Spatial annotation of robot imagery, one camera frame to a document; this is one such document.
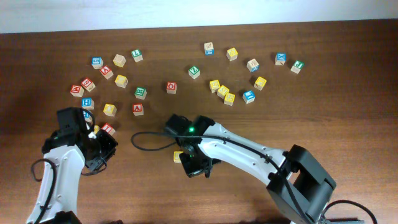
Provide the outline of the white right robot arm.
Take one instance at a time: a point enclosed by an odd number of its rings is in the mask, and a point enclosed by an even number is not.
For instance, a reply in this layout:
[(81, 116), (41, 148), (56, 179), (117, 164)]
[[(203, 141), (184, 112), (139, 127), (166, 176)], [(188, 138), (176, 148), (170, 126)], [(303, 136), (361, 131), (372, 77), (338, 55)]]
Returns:
[(278, 209), (293, 223), (323, 223), (322, 211), (330, 201), (336, 182), (305, 148), (289, 151), (263, 146), (198, 116), (190, 121), (172, 115), (165, 124), (183, 151), (179, 156), (188, 177), (204, 174), (227, 162), (263, 184)]

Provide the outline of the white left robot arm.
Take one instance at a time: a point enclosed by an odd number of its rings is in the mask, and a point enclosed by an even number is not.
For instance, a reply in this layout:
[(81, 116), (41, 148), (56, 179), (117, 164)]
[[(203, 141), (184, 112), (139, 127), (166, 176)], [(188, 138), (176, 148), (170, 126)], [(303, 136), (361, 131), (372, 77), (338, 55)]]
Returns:
[(118, 142), (105, 130), (94, 132), (95, 118), (83, 108), (57, 111), (59, 129), (42, 146), (43, 158), (31, 165), (40, 191), (27, 223), (80, 223), (76, 217), (81, 176), (106, 170)]

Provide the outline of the yellow C block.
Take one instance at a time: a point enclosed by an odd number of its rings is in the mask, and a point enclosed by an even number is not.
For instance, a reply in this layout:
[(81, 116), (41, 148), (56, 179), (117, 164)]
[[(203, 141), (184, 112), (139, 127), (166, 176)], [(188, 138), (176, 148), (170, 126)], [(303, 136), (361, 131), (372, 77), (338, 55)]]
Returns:
[(173, 157), (174, 163), (176, 163), (176, 164), (181, 163), (180, 155), (182, 153), (183, 153), (182, 151), (174, 151), (174, 157)]

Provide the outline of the green R block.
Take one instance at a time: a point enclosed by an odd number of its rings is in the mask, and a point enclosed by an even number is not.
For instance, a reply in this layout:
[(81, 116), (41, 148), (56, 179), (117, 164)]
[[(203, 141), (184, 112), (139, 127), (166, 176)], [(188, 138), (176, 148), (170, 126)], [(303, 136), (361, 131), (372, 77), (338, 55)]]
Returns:
[(144, 100), (147, 95), (147, 90), (143, 87), (138, 86), (134, 92), (134, 95), (137, 99)]

